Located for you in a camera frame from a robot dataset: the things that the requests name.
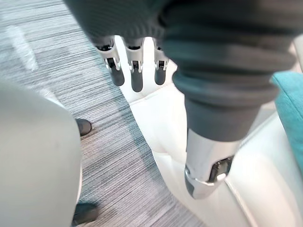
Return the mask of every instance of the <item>striped carpet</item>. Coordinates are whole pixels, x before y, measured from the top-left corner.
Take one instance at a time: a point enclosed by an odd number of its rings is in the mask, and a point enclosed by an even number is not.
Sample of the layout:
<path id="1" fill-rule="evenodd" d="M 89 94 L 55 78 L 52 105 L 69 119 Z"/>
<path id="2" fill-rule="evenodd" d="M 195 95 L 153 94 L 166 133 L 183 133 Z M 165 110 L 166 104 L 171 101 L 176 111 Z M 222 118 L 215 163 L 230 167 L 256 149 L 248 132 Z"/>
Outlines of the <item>striped carpet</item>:
<path id="1" fill-rule="evenodd" d="M 168 191 L 131 110 L 99 55 L 58 0 L 0 0 L 0 72 L 49 89 L 93 123 L 82 139 L 81 201 L 98 202 L 90 227 L 199 227 Z"/>

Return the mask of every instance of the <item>black shoe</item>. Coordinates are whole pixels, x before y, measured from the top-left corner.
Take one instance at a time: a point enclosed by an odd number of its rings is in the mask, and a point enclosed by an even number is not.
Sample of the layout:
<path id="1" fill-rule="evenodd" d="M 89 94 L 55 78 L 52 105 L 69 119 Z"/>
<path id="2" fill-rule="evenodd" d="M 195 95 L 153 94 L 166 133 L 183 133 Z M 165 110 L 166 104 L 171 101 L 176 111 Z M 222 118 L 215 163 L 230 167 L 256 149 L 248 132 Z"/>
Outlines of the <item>black shoe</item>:
<path id="1" fill-rule="evenodd" d="M 79 128 L 80 136 L 85 136 L 90 133 L 92 127 L 88 120 L 77 118 L 76 122 Z"/>
<path id="2" fill-rule="evenodd" d="M 74 218 L 72 219 L 72 226 L 77 226 L 83 223 L 89 223 L 97 219 L 99 215 L 98 206 L 94 203 L 78 203 Z"/>

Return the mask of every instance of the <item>floor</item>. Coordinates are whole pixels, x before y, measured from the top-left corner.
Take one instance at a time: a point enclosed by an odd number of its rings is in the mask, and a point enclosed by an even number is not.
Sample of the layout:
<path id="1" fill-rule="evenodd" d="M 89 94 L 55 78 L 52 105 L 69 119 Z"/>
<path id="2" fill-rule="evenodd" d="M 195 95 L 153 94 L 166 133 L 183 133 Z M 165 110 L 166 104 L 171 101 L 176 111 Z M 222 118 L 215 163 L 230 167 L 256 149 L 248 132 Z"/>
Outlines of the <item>floor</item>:
<path id="1" fill-rule="evenodd" d="M 98 202 L 89 227 L 204 226 L 168 191 L 128 103 L 59 0 L 0 0 L 1 77 L 51 90 L 93 123 L 82 139 L 81 201 Z"/>

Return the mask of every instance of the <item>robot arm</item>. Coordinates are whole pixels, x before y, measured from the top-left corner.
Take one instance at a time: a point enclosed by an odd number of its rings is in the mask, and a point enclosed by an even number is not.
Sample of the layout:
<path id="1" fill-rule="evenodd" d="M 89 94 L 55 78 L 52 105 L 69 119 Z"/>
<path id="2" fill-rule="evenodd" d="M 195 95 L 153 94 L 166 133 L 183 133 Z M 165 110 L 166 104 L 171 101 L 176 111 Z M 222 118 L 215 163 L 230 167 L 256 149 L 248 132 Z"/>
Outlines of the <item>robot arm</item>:
<path id="1" fill-rule="evenodd" d="M 124 77 L 113 39 L 106 37 L 124 38 L 135 92 L 143 87 L 144 37 L 155 41 L 158 85 L 164 83 L 169 58 L 178 65 L 173 82 L 185 95 L 186 185 L 193 198 L 208 196 L 228 175 L 239 141 L 260 106 L 278 94 L 270 83 L 272 74 L 294 64 L 288 48 L 303 31 L 303 2 L 65 2 L 99 49 L 117 86 Z"/>

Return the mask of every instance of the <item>white cushion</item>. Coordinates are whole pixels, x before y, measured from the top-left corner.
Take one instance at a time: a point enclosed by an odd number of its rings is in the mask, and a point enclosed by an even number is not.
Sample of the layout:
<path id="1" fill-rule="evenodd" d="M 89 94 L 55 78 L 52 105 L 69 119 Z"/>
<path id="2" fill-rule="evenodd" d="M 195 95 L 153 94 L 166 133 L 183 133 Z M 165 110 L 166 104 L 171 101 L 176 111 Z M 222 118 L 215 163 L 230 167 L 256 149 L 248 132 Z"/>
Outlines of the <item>white cushion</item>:
<path id="1" fill-rule="evenodd" d="M 253 131 L 232 165 L 230 176 L 211 196 L 194 200 L 184 181 L 187 121 L 184 96 L 171 82 L 170 62 L 163 86 L 154 82 L 153 45 L 144 43 L 143 90 L 130 84 L 123 43 L 116 44 L 125 74 L 121 90 L 175 197 L 209 227 L 303 226 L 303 185 L 277 116 Z M 264 109 L 273 109 L 272 104 Z"/>
<path id="2" fill-rule="evenodd" d="M 238 151 L 227 184 L 252 226 L 303 226 L 303 182 L 275 113 Z"/>

